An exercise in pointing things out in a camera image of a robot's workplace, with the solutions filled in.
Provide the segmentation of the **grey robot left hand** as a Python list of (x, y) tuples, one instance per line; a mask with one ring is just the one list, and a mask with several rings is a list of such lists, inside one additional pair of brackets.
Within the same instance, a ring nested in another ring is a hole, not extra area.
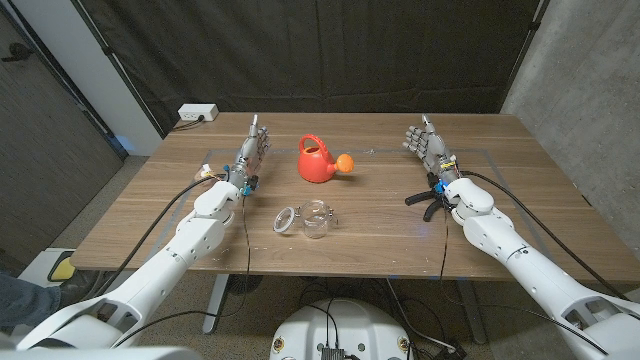
[(259, 125), (258, 115), (254, 114), (249, 133), (230, 166), (227, 181), (246, 194), (257, 186), (257, 172), (270, 147), (269, 133), (266, 127)]

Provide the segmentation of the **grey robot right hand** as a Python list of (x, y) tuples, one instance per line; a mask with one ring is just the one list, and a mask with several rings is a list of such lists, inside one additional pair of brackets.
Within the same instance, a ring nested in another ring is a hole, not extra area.
[(447, 148), (429, 116), (423, 113), (421, 119), (423, 126), (410, 126), (402, 146), (421, 160), (428, 173), (448, 186), (461, 177), (457, 169), (457, 158)]

